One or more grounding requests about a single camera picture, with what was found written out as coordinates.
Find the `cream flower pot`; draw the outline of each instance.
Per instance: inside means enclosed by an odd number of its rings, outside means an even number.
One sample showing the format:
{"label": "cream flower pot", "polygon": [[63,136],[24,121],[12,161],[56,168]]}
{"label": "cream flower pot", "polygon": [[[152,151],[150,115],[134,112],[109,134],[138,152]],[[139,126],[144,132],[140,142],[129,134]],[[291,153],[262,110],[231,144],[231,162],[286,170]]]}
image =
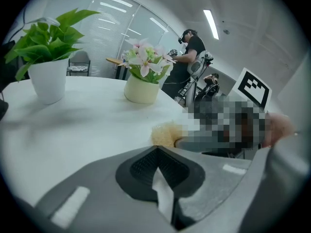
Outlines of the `cream flower pot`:
{"label": "cream flower pot", "polygon": [[65,94],[68,59],[31,65],[28,73],[43,104],[52,104]]}
{"label": "cream flower pot", "polygon": [[131,75],[125,85],[125,97],[134,103],[154,103],[159,85],[142,81]]}

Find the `vr headset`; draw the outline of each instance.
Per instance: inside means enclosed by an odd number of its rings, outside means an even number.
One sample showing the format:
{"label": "vr headset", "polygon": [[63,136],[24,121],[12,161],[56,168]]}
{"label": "vr headset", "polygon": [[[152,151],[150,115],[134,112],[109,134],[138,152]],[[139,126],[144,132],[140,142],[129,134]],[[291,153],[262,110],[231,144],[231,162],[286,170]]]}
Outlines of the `vr headset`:
{"label": "vr headset", "polygon": [[179,44],[182,44],[183,42],[185,42],[185,35],[188,34],[188,32],[189,32],[189,29],[183,32],[183,34],[181,35],[181,38],[178,38]]}

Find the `glass wall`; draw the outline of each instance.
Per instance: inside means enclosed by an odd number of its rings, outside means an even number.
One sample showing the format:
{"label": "glass wall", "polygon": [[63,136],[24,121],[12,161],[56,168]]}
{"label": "glass wall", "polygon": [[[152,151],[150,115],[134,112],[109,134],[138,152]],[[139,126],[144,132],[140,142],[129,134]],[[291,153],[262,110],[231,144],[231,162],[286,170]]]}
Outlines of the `glass wall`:
{"label": "glass wall", "polygon": [[82,21],[80,32],[84,48],[91,59],[90,75],[115,78],[115,65],[106,60],[117,58],[123,37],[138,9],[131,0],[93,0],[89,10],[101,12]]}
{"label": "glass wall", "polygon": [[75,24],[73,27],[85,36],[83,48],[91,60],[90,76],[115,78],[116,65],[106,58],[121,58],[121,54],[132,48],[124,41],[148,38],[153,46],[162,45],[166,51],[177,49],[181,54],[182,45],[178,35],[154,13],[132,0],[50,0],[44,16],[56,18],[78,8],[101,12]]}
{"label": "glass wall", "polygon": [[[59,15],[70,10],[78,8],[78,10],[88,9],[92,0],[49,0],[44,10],[45,17],[57,18]],[[81,22],[73,25],[75,29],[79,29]]]}

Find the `potted plant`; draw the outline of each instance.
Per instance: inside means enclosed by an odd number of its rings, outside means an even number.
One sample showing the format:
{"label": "potted plant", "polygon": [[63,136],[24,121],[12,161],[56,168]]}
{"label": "potted plant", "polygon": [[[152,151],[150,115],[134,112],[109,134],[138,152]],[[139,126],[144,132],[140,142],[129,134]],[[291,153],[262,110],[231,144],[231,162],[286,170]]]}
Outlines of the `potted plant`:
{"label": "potted plant", "polygon": [[133,48],[124,55],[120,66],[129,68],[131,76],[124,88],[125,97],[136,103],[153,103],[159,91],[159,80],[169,76],[175,61],[161,46],[153,48],[147,39],[126,40]]}
{"label": "potted plant", "polygon": [[77,9],[60,15],[56,20],[41,18],[33,21],[26,35],[6,54],[6,63],[17,56],[26,62],[15,78],[20,81],[28,71],[35,92],[44,104],[59,101],[65,93],[68,57],[76,50],[84,35],[71,27],[82,19],[99,12]]}

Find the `man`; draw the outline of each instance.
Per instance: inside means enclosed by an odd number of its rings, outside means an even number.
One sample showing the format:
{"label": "man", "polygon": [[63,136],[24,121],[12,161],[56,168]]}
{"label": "man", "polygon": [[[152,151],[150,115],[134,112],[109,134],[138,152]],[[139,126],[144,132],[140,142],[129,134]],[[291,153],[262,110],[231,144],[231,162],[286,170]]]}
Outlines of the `man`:
{"label": "man", "polygon": [[218,84],[218,79],[219,79],[218,73],[212,73],[204,77],[204,82],[206,83],[206,87],[209,87],[211,84]]}
{"label": "man", "polygon": [[211,98],[215,93],[219,90],[218,85],[218,73],[212,73],[206,77],[204,77],[204,82],[206,83],[206,86],[204,87],[203,91],[199,92],[199,94],[195,98],[195,103],[200,102],[202,100],[204,101],[210,101]]}
{"label": "man", "polygon": [[197,55],[205,51],[203,41],[198,37],[196,30],[187,29],[183,33],[182,42],[188,43],[186,52],[182,56],[172,56],[177,61],[174,64],[170,76],[163,84],[162,91],[174,99],[178,91],[185,87],[190,79],[190,74],[187,71],[188,64],[193,62]]}

